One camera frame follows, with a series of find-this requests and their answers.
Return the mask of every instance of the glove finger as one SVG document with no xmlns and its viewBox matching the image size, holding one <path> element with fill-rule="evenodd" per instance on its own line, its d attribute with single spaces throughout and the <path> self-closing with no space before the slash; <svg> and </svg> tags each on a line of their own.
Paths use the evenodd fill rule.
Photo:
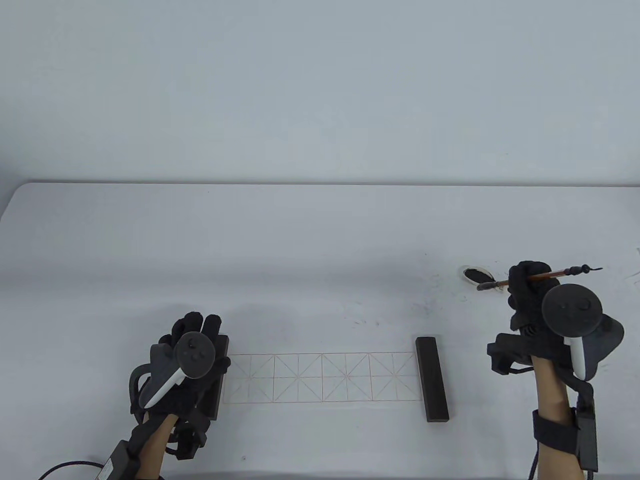
<svg viewBox="0 0 640 480">
<path fill-rule="evenodd" d="M 529 292 L 527 283 L 528 268 L 533 262 L 524 261 L 509 268 L 509 291 L 511 294 L 519 295 Z"/>
<path fill-rule="evenodd" d="M 180 337 L 186 332 L 199 332 L 202 327 L 202 314 L 200 312 L 189 312 L 176 323 L 171 329 L 171 345 L 175 347 Z"/>
<path fill-rule="evenodd" d="M 525 267 L 525 270 L 527 276 L 529 276 L 550 272 L 551 267 L 544 262 L 529 262 L 529 264 Z"/>
<path fill-rule="evenodd" d="M 220 332 L 220 325 L 222 325 L 222 320 L 217 315 L 207 315 L 207 318 L 204 321 L 204 325 L 202 325 L 202 333 L 209 337 L 209 340 L 213 344 L 216 343 L 216 337 Z"/>
</svg>

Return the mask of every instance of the black wooden block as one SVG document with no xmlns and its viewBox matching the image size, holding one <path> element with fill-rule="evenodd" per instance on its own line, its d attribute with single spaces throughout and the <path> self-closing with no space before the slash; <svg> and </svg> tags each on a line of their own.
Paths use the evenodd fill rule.
<svg viewBox="0 0 640 480">
<path fill-rule="evenodd" d="M 227 356 L 229 337 L 226 335 L 218 335 L 213 346 L 216 348 L 216 360 L 223 356 Z M 218 407 L 220 406 L 220 398 L 222 397 L 223 379 L 224 376 L 216 380 L 213 385 L 211 385 L 211 388 L 204 392 L 202 399 L 198 403 L 198 410 L 208 416 L 211 420 L 216 420 L 218 418 Z"/>
<path fill-rule="evenodd" d="M 415 348 L 420 369 L 422 397 L 427 411 L 428 422 L 448 422 L 449 408 L 444 393 L 442 370 L 438 358 L 438 346 L 434 337 L 418 337 Z"/>
</svg>

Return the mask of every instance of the vr controller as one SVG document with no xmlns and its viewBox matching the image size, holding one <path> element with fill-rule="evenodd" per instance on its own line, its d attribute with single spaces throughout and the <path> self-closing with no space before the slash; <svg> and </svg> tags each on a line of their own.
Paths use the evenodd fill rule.
<svg viewBox="0 0 640 480">
<path fill-rule="evenodd" d="M 558 285 L 545 295 L 542 316 L 556 335 L 569 346 L 573 374 L 589 381 L 598 363 L 622 341 L 624 328 L 602 312 L 600 299 L 582 285 Z"/>
<path fill-rule="evenodd" d="M 216 358 L 216 349 L 211 340 L 200 332 L 185 333 L 175 348 L 167 344 L 154 344 L 150 353 L 148 382 L 140 390 L 140 407 L 153 407 L 174 385 L 185 378 L 204 377 Z"/>
</svg>

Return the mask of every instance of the white wall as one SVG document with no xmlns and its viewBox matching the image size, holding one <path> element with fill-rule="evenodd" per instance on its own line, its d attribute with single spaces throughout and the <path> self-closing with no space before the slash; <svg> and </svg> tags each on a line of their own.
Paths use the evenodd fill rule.
<svg viewBox="0 0 640 480">
<path fill-rule="evenodd" d="M 1 11 L 17 179 L 640 184 L 637 1 Z"/>
</svg>

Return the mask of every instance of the velcro strap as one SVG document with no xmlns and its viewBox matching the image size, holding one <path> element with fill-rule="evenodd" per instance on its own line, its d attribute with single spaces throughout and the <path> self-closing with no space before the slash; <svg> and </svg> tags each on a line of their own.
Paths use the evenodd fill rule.
<svg viewBox="0 0 640 480">
<path fill-rule="evenodd" d="M 533 436 L 541 444 L 576 455 L 578 447 L 578 428 L 574 425 L 560 425 L 544 419 L 533 411 Z"/>
<path fill-rule="evenodd" d="M 164 422 L 166 415 L 156 415 L 154 417 L 149 418 L 143 424 L 136 426 L 131 431 L 131 438 L 129 439 L 129 445 L 127 446 L 127 450 L 134 458 L 137 458 L 142 451 L 142 447 L 145 446 L 145 443 L 149 438 L 160 428 L 160 425 Z"/>
</svg>

